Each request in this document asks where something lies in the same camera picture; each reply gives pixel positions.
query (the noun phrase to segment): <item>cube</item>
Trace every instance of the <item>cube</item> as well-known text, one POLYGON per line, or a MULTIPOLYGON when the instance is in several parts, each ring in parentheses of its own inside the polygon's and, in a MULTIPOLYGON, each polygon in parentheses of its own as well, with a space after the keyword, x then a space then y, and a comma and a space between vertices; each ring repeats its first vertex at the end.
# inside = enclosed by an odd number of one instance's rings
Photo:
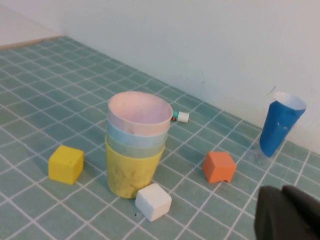
POLYGON ((138 191, 135 206, 152 222, 169 212, 171 202, 171 196, 153 183, 138 191))
POLYGON ((237 165, 228 152, 210 151, 202 165, 203 173, 209 183, 231 182, 237 165))
POLYGON ((84 156, 85 153, 79 149, 59 146, 49 158, 49 178, 66 184, 74 184, 84 168, 84 156))

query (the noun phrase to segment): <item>green tile floor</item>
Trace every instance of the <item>green tile floor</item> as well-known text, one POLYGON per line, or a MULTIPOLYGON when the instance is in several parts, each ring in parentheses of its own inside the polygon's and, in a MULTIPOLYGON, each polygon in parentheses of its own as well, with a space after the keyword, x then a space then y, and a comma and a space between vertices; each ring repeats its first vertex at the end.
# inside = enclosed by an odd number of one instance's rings
POLYGON ((261 129, 68 37, 0 51, 1 240, 255 239, 259 187, 296 185, 320 199, 320 156, 285 142, 272 158, 259 152, 261 129), (173 122, 154 175, 173 199, 149 222, 107 185, 104 135, 108 99, 137 90, 190 113, 173 122), (85 151, 74 185, 48 179, 60 145, 85 151), (230 184, 209 184, 207 151, 237 163, 230 184))

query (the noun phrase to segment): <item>plastic cup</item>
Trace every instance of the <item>plastic cup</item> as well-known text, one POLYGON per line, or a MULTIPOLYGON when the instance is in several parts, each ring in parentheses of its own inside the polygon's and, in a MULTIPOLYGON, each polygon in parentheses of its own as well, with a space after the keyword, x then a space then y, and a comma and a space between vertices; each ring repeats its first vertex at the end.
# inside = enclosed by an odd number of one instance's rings
POLYGON ((166 140, 164 140, 161 144, 152 147, 128 146, 115 140, 108 131, 106 132, 105 138, 108 145, 117 153, 129 158, 138 159, 149 158, 159 154, 166 144, 166 140))
POLYGON ((108 186, 114 194, 126 199, 134 199, 140 189, 151 183, 165 150, 152 157, 132 158, 114 151, 107 142, 105 147, 108 186))
POLYGON ((261 150, 267 157, 274 154, 307 108, 303 100, 285 92, 276 92, 274 98, 260 137, 261 150))
POLYGON ((173 115, 172 107, 162 98, 141 92, 125 91, 109 100, 109 122, 119 130, 141 136, 166 132, 173 115))
POLYGON ((168 131, 165 131, 159 135, 155 136, 143 136, 131 134, 125 131, 121 131, 112 125, 111 122, 108 122, 107 131, 110 135, 118 142, 137 148, 151 148, 157 145, 162 144, 168 137, 168 131))

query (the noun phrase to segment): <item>pink cup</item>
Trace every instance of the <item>pink cup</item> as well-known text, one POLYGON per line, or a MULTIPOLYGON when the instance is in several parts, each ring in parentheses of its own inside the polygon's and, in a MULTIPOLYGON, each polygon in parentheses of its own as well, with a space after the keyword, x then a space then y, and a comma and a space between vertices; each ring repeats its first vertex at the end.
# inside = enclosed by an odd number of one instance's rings
POLYGON ((155 136, 166 132, 173 115, 172 107, 162 98, 141 92, 125 91, 109 100, 109 121, 123 132, 155 136))

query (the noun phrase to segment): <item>small marker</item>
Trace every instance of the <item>small marker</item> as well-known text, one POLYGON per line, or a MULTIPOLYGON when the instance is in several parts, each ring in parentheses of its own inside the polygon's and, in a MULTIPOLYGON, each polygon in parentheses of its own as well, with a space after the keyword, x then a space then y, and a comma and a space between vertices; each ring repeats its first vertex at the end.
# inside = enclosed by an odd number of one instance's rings
POLYGON ((171 121, 187 123, 188 120, 189 120, 189 113, 182 112, 182 111, 173 111, 173 116, 171 118, 171 121))

